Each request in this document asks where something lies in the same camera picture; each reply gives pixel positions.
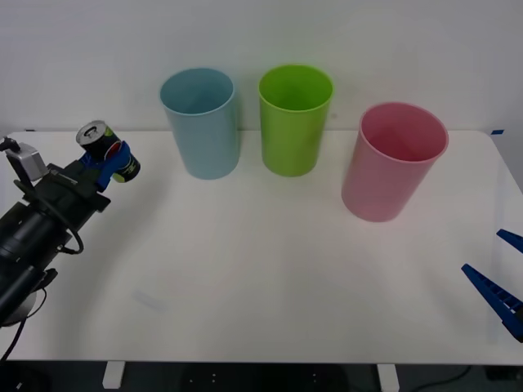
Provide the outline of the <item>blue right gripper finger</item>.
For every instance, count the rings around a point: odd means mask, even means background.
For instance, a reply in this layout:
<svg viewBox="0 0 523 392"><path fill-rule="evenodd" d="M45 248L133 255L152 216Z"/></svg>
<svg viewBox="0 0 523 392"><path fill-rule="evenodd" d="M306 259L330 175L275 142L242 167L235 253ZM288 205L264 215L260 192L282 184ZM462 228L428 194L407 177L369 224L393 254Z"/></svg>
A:
<svg viewBox="0 0 523 392"><path fill-rule="evenodd" d="M501 319L502 325L517 341L522 342L522 301L469 264L463 265L461 270Z"/></svg>
<svg viewBox="0 0 523 392"><path fill-rule="evenodd" d="M517 251L523 252L523 237L514 234L512 232L509 232L505 229L500 229L496 235L501 238L506 243L510 244L512 247L514 247Z"/></svg>

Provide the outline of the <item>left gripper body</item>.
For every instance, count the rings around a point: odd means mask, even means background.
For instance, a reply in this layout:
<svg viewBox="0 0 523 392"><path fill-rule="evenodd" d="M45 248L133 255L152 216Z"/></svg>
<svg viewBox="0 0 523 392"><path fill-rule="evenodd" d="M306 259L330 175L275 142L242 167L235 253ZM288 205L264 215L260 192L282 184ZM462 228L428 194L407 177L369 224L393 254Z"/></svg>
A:
<svg viewBox="0 0 523 392"><path fill-rule="evenodd" d="M101 171L78 160L61 168L39 159L25 162L25 223L53 220L62 229L81 229L96 212L103 212L110 199L97 184Z"/></svg>

